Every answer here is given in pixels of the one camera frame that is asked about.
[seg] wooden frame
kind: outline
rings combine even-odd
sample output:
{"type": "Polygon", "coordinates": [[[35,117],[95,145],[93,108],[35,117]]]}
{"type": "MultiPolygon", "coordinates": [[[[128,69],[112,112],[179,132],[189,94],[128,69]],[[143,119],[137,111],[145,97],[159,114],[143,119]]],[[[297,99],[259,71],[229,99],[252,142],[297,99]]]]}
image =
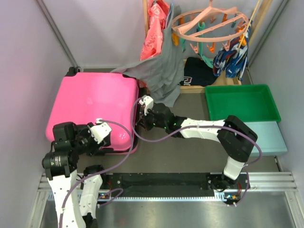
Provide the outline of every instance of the wooden frame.
{"type": "MultiPolygon", "coordinates": [[[[255,16],[254,22],[251,27],[251,34],[249,39],[248,46],[252,45],[253,39],[256,37],[258,29],[260,28],[266,14],[269,11],[269,8],[272,4],[273,0],[262,0],[262,3],[257,11],[255,16]]],[[[142,0],[143,5],[143,15],[144,15],[144,27],[145,27],[145,35],[147,36],[148,29],[149,29],[149,22],[148,22],[148,4],[147,0],[142,0]]],[[[222,72],[221,75],[217,78],[217,80],[210,86],[231,86],[231,85],[242,85],[241,82],[237,78],[226,78],[225,72],[222,72]]],[[[180,87],[181,93],[204,93],[205,87],[200,85],[189,85],[189,86],[181,86],[180,87]]]]}

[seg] green tray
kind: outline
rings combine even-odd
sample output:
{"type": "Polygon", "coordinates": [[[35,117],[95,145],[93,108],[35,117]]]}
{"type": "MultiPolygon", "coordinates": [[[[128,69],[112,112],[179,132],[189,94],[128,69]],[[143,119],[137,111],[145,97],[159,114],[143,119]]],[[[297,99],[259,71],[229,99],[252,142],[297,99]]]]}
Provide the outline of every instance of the green tray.
{"type": "Polygon", "coordinates": [[[235,115],[243,122],[281,121],[267,85],[207,86],[210,120],[235,115]]]}

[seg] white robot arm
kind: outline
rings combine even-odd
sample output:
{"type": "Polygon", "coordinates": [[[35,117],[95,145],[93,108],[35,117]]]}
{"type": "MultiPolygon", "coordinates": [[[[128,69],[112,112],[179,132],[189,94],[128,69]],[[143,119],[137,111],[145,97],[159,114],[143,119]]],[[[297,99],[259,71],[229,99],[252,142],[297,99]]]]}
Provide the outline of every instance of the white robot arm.
{"type": "MultiPolygon", "coordinates": [[[[79,155],[98,149],[110,143],[111,127],[102,121],[96,120],[96,125],[76,125],[72,122],[55,125],[52,142],[54,152],[48,153],[42,161],[47,180],[53,191],[57,218],[62,213],[62,204],[67,192],[76,183],[77,162],[79,155]]],[[[90,166],[84,170],[84,175],[96,173],[102,166],[90,166]]],[[[69,228],[97,228],[95,215],[98,192],[103,183],[100,175],[84,181],[80,202],[77,191],[72,191],[68,197],[62,227],[69,228]]]]}
{"type": "Polygon", "coordinates": [[[201,138],[221,143],[229,155],[223,171],[225,181],[234,183],[237,180],[244,164],[250,157],[253,144],[233,132],[211,127],[200,128],[200,126],[229,127],[242,132],[256,142],[257,135],[241,120],[235,116],[229,116],[226,120],[219,121],[192,120],[187,117],[175,116],[164,104],[154,104],[153,99],[149,96],[144,96],[139,104],[142,107],[140,124],[146,130],[160,127],[165,129],[166,133],[172,133],[187,126],[196,126],[196,128],[180,130],[173,137],[201,138]]]}

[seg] orange clothes peg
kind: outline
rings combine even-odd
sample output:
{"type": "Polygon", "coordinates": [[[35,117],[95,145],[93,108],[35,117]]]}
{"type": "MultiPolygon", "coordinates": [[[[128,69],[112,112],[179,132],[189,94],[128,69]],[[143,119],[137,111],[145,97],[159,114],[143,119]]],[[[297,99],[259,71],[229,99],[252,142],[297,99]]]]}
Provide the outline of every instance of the orange clothes peg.
{"type": "Polygon", "coordinates": [[[184,17],[180,18],[180,25],[182,25],[183,23],[185,23],[184,17]]]}
{"type": "Polygon", "coordinates": [[[209,51],[210,51],[211,53],[214,53],[215,42],[212,43],[212,47],[209,47],[209,45],[207,45],[207,48],[209,49],[209,51]]]}
{"type": "Polygon", "coordinates": [[[223,46],[224,46],[224,49],[225,49],[226,51],[229,51],[229,48],[230,48],[230,40],[228,40],[226,44],[224,44],[224,43],[222,43],[222,44],[223,44],[223,46]]]}
{"type": "Polygon", "coordinates": [[[227,20],[227,14],[224,14],[222,22],[225,22],[227,20]]]}

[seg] light purple wall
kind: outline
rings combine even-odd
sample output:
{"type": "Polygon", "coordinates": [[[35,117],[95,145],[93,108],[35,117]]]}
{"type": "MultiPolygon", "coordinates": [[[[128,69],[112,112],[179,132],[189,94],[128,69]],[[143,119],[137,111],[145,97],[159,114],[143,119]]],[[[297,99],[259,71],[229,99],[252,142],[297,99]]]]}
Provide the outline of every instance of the light purple wall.
{"type": "Polygon", "coordinates": [[[0,3],[0,227],[26,227],[64,52],[33,0],[0,3]]]}
{"type": "Polygon", "coordinates": [[[282,121],[280,130],[288,153],[280,157],[292,171],[304,200],[304,1],[291,0],[257,55],[251,69],[255,84],[267,84],[282,121]]]}
{"type": "MultiPolygon", "coordinates": [[[[83,68],[112,68],[138,61],[144,42],[144,18],[142,0],[43,0],[56,22],[62,36],[78,65],[83,68]]],[[[249,18],[258,0],[214,0],[219,8],[237,6],[249,18]]],[[[279,3],[273,1],[259,29],[251,50],[257,45],[279,3]]],[[[203,9],[208,0],[174,0],[182,12],[203,9]]],[[[208,37],[221,37],[229,30],[213,31],[208,37]]],[[[204,55],[214,57],[204,45],[204,55]]],[[[184,57],[197,56],[186,45],[184,57]]]]}

